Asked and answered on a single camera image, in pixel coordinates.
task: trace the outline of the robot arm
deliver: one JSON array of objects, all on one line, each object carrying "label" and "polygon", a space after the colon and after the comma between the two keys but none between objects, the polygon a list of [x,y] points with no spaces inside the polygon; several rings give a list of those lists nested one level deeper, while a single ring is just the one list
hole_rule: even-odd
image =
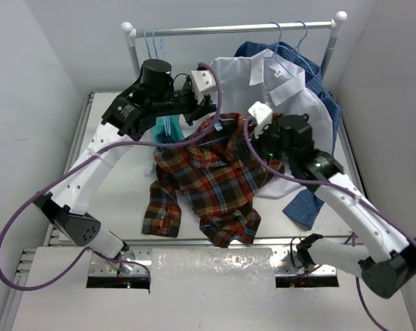
[{"label": "robot arm", "polygon": [[207,70],[192,71],[181,90],[174,91],[171,65],[146,60],[140,77],[118,95],[102,116],[91,142],[72,169],[96,156],[92,163],[62,181],[35,202],[51,223],[78,246],[88,246],[111,259],[130,257],[129,247],[87,213],[91,198],[112,167],[131,146],[98,154],[110,144],[138,141],[157,117],[183,114],[187,123],[216,110],[209,94],[215,82]]},{"label": "robot arm", "polygon": [[416,274],[416,248],[364,207],[361,200],[371,203],[342,166],[330,154],[314,148],[307,115],[273,119],[272,110],[261,103],[256,103],[249,113],[257,122],[251,143],[261,158],[273,155],[290,165],[296,179],[330,182],[356,196],[354,199],[328,185],[306,185],[355,231],[364,245],[351,247],[312,234],[297,245],[297,258],[303,266],[333,265],[361,277],[380,297],[390,298]]}]

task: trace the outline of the plaid shirt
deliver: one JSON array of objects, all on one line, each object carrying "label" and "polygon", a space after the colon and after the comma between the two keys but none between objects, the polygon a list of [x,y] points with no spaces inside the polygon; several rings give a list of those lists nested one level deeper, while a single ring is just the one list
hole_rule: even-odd
[{"label": "plaid shirt", "polygon": [[[200,230],[213,244],[227,247],[233,239],[254,241],[261,217],[252,208],[252,198],[273,176],[254,157],[246,166],[231,153],[237,138],[242,137],[245,117],[234,113],[221,118],[234,121],[221,121],[220,131],[212,129],[196,143],[156,153],[157,180],[150,187],[142,233],[177,237],[179,190],[200,216]],[[209,123],[206,119],[195,133]],[[230,138],[199,146],[222,137]],[[269,160],[268,164],[276,170],[283,168],[280,161]]]}]

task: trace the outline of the white table surface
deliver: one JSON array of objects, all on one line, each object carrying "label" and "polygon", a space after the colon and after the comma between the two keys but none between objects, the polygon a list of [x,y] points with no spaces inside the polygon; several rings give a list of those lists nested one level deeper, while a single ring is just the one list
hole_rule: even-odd
[{"label": "white table surface", "polygon": [[[102,114],[116,96],[117,93],[94,95],[81,150],[91,141]],[[187,136],[198,126],[198,123],[189,127],[181,121],[182,131]],[[169,239],[169,237],[141,233],[143,216],[149,202],[149,187],[155,180],[154,177],[143,175],[144,166],[146,160],[152,158],[153,151],[154,148],[144,146],[134,146],[127,151],[106,177],[91,201],[89,213],[123,240]],[[336,142],[335,158],[349,171],[339,137]],[[349,234],[350,228],[326,204],[321,209],[311,231],[304,231],[292,222],[283,213],[283,209],[297,195],[297,192],[292,192],[278,200],[254,198],[254,209],[261,215],[257,239],[307,236],[314,232],[326,236]],[[177,240],[206,239],[199,230],[199,217],[194,214],[183,197],[179,197],[179,206],[181,207],[181,225]],[[63,234],[59,240],[70,241]]]},{"label": "white table surface", "polygon": [[[26,285],[58,275],[80,250],[38,248]],[[363,311],[355,278],[349,274],[338,272],[339,288],[276,289],[275,280],[267,278],[268,268],[243,274],[214,265],[212,272],[209,258],[207,265],[194,267],[198,260],[193,261],[189,250],[181,250],[177,259],[192,265],[165,263],[158,257],[164,257],[163,250],[152,250],[150,294],[138,289],[86,288],[88,253],[55,284],[23,293],[12,330],[378,330]],[[384,300],[364,284],[361,287],[380,323],[389,330],[412,330],[401,292]]]}]

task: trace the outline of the white wall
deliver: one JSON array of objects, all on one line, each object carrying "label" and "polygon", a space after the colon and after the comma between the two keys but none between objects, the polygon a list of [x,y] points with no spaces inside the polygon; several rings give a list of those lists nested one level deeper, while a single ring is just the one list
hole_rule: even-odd
[{"label": "white wall", "polygon": [[[0,0],[0,231],[66,163],[83,105],[50,44],[20,0]],[[18,220],[2,250],[11,277],[23,248],[43,242],[48,222],[35,208]],[[8,289],[0,282],[0,316]]]},{"label": "white wall", "polygon": [[[375,0],[26,0],[59,60],[77,88],[115,90],[131,84],[134,77],[120,24],[136,28],[191,28],[269,21],[324,21],[339,10],[349,20],[338,41],[328,69],[327,86],[333,90],[350,52],[362,32]],[[296,45],[303,32],[285,32],[284,41]],[[327,30],[310,31],[302,52],[320,63],[327,44]],[[276,32],[167,37],[167,60],[174,73],[195,68],[199,61],[233,56],[246,40],[276,42]],[[143,39],[141,62],[146,59]]]},{"label": "white wall", "polygon": [[[370,198],[416,236],[416,0],[379,0],[339,88]],[[416,328],[416,277],[405,297]]]}]

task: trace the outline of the wire hanger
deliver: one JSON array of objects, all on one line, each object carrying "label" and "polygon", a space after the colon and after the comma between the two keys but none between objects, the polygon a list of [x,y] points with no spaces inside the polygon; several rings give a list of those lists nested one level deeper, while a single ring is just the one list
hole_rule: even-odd
[{"label": "wire hanger", "polygon": [[[295,21],[295,22],[298,22],[298,23],[302,23],[303,25],[304,25],[304,28],[306,29],[306,34],[299,40],[299,42],[298,42],[298,45],[297,45],[297,47],[294,47],[293,49],[297,52],[297,56],[298,56],[298,58],[300,59],[300,60],[302,60],[305,64],[306,64],[306,66],[309,68],[309,70],[310,70],[310,73],[311,73],[311,75],[313,75],[314,77],[316,76],[316,74],[313,72],[313,70],[312,70],[312,68],[311,68],[311,66],[310,66],[310,64],[300,55],[300,53],[299,53],[299,47],[301,46],[301,43],[303,42],[303,40],[307,37],[307,35],[308,35],[308,33],[309,33],[309,29],[308,29],[308,27],[307,27],[307,24],[306,23],[304,23],[303,21]],[[281,33],[281,26],[278,24],[278,23],[276,23],[276,22],[271,22],[271,23],[274,23],[274,24],[276,24],[277,25],[277,27],[279,28],[279,30],[280,30],[280,33]],[[284,49],[284,50],[287,50],[288,52],[292,52],[292,50],[290,50],[289,48],[287,48],[286,46],[283,46],[283,45],[280,45],[279,43],[280,43],[280,41],[281,40],[279,40],[278,41],[278,44],[277,44],[277,47],[275,47],[275,53],[277,53],[278,52],[278,48],[282,48],[282,49]]]},{"label": "wire hanger", "polygon": [[[148,43],[148,39],[146,38],[146,31],[145,31],[145,29],[143,29],[143,37],[145,39],[146,50],[148,51],[148,56],[149,56],[150,59],[152,59],[150,45]],[[163,40],[160,39],[160,42],[161,42],[161,44],[160,44],[159,49],[162,51],[162,54],[164,54]],[[158,59],[159,58],[159,53],[157,52],[157,47],[155,45],[155,26],[152,29],[152,46],[154,47],[155,57],[156,57],[156,59]],[[170,120],[170,117],[169,116],[165,116],[163,118],[163,122],[164,122],[165,135],[166,136],[170,136],[172,134],[172,132],[171,132],[171,120]]]},{"label": "wire hanger", "polygon": [[272,54],[272,56],[271,57],[264,57],[264,59],[274,59],[275,58],[275,61],[291,76],[291,77],[293,77],[293,74],[291,74],[290,73],[290,71],[289,70],[287,70],[286,69],[286,67],[285,66],[283,66],[283,64],[281,64],[281,62],[278,60],[278,58],[277,58],[277,52],[278,52],[278,46],[279,46],[279,43],[280,43],[280,41],[281,41],[281,36],[283,35],[283,30],[281,29],[281,26],[277,23],[277,22],[269,22],[269,23],[272,23],[272,24],[275,24],[277,27],[278,27],[278,29],[279,29],[279,37],[278,37],[278,42],[277,42],[277,45],[275,46],[275,51],[273,52],[274,54]]},{"label": "wire hanger", "polygon": [[[221,117],[219,117],[219,121],[217,122],[217,123],[219,123],[219,122],[227,122],[227,121],[236,121],[237,119],[222,119]],[[199,143],[199,146],[204,146],[204,145],[208,145],[209,143],[214,143],[214,142],[216,142],[216,141],[221,141],[221,140],[223,140],[223,139],[226,139],[226,138],[228,138],[229,137],[229,135],[226,135],[226,136],[224,136],[224,137],[220,137],[220,138],[217,138],[217,139],[213,139],[213,140],[210,140],[210,141],[207,141],[207,142],[205,142],[205,143]]]},{"label": "wire hanger", "polygon": [[294,48],[293,48],[294,50],[296,50],[296,51],[299,53],[299,47],[301,46],[301,43],[303,42],[303,40],[307,37],[307,34],[309,33],[309,29],[308,29],[308,27],[307,27],[307,24],[305,24],[302,20],[295,21],[295,23],[301,23],[301,24],[303,24],[304,28],[306,29],[306,34],[304,35],[304,37],[303,37],[303,38],[301,38],[301,39],[298,41],[298,45],[297,45],[297,47],[294,47]]}]

